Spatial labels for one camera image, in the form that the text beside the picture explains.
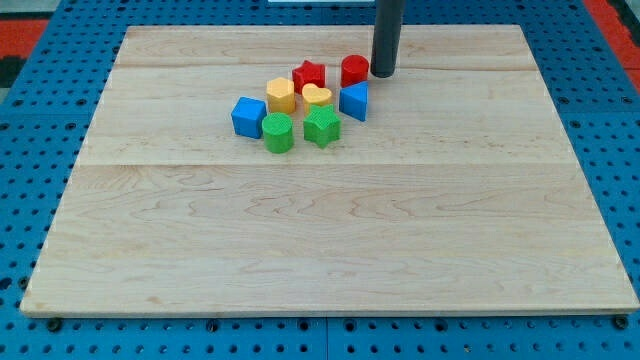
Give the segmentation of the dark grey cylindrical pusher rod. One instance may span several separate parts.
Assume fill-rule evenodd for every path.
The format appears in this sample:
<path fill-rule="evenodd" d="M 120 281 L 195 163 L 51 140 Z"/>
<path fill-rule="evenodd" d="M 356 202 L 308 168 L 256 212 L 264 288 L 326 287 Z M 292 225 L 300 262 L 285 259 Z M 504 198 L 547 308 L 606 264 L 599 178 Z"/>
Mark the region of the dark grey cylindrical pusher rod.
<path fill-rule="evenodd" d="M 391 77 L 396 68 L 405 0 L 377 0 L 371 50 L 371 74 Z"/>

